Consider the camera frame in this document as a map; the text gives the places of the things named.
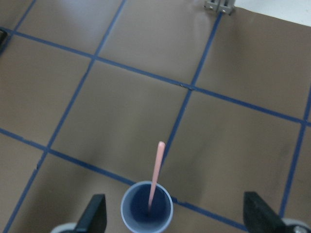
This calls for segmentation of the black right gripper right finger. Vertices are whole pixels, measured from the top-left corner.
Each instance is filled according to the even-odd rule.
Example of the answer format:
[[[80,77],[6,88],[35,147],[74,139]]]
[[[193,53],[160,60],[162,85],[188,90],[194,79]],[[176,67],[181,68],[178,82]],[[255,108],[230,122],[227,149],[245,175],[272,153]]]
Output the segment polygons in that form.
[[[281,218],[253,191],[244,192],[243,222],[249,233],[286,232],[286,225]]]

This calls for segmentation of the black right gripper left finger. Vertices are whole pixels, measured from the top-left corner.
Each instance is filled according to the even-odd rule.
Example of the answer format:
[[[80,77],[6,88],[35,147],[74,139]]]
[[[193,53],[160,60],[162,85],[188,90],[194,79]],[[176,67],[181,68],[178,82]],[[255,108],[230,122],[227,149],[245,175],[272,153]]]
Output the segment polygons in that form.
[[[104,233],[107,227],[105,194],[92,196],[77,222],[74,233]]]

